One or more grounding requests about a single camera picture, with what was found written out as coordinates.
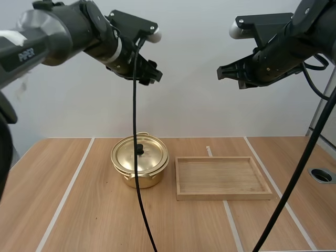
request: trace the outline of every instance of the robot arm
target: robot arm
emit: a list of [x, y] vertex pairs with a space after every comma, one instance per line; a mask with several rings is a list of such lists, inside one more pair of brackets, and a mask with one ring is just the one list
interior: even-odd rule
[[238, 80], [239, 88], [264, 87], [302, 72], [306, 59], [323, 53], [336, 61], [336, 2], [303, 0], [295, 13], [239, 16], [230, 35], [254, 38], [253, 54], [217, 70], [218, 79]]
[[[57, 66], [84, 51], [125, 79], [133, 79], [133, 59], [140, 37], [160, 40], [156, 23], [112, 11], [102, 15], [92, 1], [69, 6], [51, 0], [33, 3], [15, 30], [0, 31], [0, 88], [42, 63]], [[162, 73], [153, 61], [138, 59], [137, 79], [148, 85]]]

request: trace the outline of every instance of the pot handle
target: pot handle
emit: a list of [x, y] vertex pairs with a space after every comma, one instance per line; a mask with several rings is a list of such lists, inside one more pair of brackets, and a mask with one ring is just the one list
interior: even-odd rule
[[149, 135], [149, 133], [147, 133], [147, 132], [139, 132], [139, 133], [137, 133], [137, 135]]
[[[148, 174], [140, 174], [138, 177], [145, 177], [147, 179], [154, 179], [156, 177], [156, 175], [154, 175], [153, 177], [149, 176]], [[131, 174], [129, 176], [124, 176], [125, 179], [127, 179], [128, 181], [131, 181], [132, 179], [135, 178], [135, 174]]]

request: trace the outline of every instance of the wooden tray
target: wooden tray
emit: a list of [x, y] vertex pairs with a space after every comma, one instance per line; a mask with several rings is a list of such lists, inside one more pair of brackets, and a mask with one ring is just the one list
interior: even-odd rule
[[178, 157], [178, 201], [270, 200], [272, 192], [252, 157]]

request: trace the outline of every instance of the pot lid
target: pot lid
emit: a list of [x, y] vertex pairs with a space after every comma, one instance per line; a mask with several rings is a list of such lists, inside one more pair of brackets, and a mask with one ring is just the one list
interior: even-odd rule
[[[166, 146], [148, 133], [138, 133], [138, 174], [152, 173], [160, 169], [168, 159]], [[134, 173], [134, 142], [130, 136], [117, 143], [111, 153], [114, 166], [126, 173]]]

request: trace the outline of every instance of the black cable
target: black cable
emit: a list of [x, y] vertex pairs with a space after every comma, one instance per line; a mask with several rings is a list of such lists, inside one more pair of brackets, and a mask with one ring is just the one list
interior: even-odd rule
[[315, 54], [314, 58], [317, 59], [322, 64], [322, 66], [313, 66], [313, 65], [310, 65], [308, 63], [304, 63], [304, 65], [306, 66], [307, 69], [316, 70], [316, 71], [323, 71], [329, 65], [329, 62], [319, 54]]
[[284, 208], [291, 192], [293, 191], [303, 169], [305, 168], [305, 165], [316, 145], [317, 140], [319, 139], [319, 136], [323, 130], [324, 125], [327, 122], [327, 119], [330, 115], [330, 113], [332, 112], [334, 106], [336, 103], [336, 88], [333, 90], [330, 99], [328, 100], [327, 104], [325, 105], [321, 116], [315, 126], [315, 129], [312, 132], [312, 135], [308, 141], [308, 144], [305, 148], [305, 151], [303, 152], [301, 159], [298, 163], [298, 166], [296, 167], [292, 178], [290, 179], [287, 188], [285, 190], [285, 192], [283, 193], [283, 196], [277, 206], [277, 208], [275, 209], [274, 213], [272, 214], [272, 217], [270, 218], [264, 232], [262, 233], [257, 245], [255, 246], [255, 248], [253, 249], [253, 252], [257, 252], [260, 250], [260, 248], [262, 247], [262, 245], [264, 244], [267, 236], [269, 235], [269, 233], [271, 232], [275, 222], [277, 221], [282, 209]]
[[321, 135], [320, 135], [320, 138], [321, 138], [327, 145], [329, 145], [330, 148], [332, 148], [334, 151], [336, 151], [336, 146], [335, 146], [332, 142], [330, 142], [326, 137], [324, 137], [324, 136], [321, 134]]
[[141, 193], [140, 193], [140, 187], [139, 187], [139, 176], [138, 176], [138, 153], [137, 153], [137, 145], [138, 145], [138, 141], [137, 141], [137, 62], [138, 62], [138, 55], [139, 55], [139, 51], [140, 51], [140, 48], [143, 46], [143, 44], [145, 43], [146, 41], [146, 38], [141, 38], [140, 41], [139, 41], [139, 44], [138, 44], [138, 48], [137, 48], [137, 51], [135, 52], [135, 56], [134, 56], [134, 69], [133, 69], [133, 142], [134, 142], [134, 173], [135, 173], [135, 184], [136, 184], [136, 192], [137, 192], [137, 195], [138, 195], [138, 200], [139, 200], [139, 205], [140, 205], [140, 209], [141, 209], [141, 213], [142, 213], [142, 217], [143, 217], [143, 221], [145, 222], [145, 226], [146, 226], [146, 229], [147, 229], [147, 232], [148, 232], [148, 236], [151, 240], [151, 243], [152, 243], [152, 246], [153, 246], [153, 249], [155, 252], [157, 252], [158, 250], [156, 249], [156, 246], [155, 246], [155, 242], [154, 242], [154, 239], [153, 239], [153, 236], [152, 236], [152, 233], [151, 233], [151, 230], [149, 228], [149, 225], [148, 225], [148, 221], [147, 221], [147, 218], [146, 218], [146, 213], [145, 213], [145, 209], [143, 208], [143, 204], [142, 204], [142, 200], [141, 200]]
[[313, 81], [311, 80], [310, 76], [309, 76], [309, 73], [306, 69], [306, 66], [305, 66], [305, 63], [303, 62], [301, 64], [301, 68], [302, 68], [302, 72], [309, 84], [309, 86], [311, 87], [311, 89], [320, 97], [322, 98], [323, 100], [326, 100], [328, 101], [329, 100], [329, 97], [328, 96], [325, 96], [320, 90], [318, 90], [318, 88], [314, 85]]

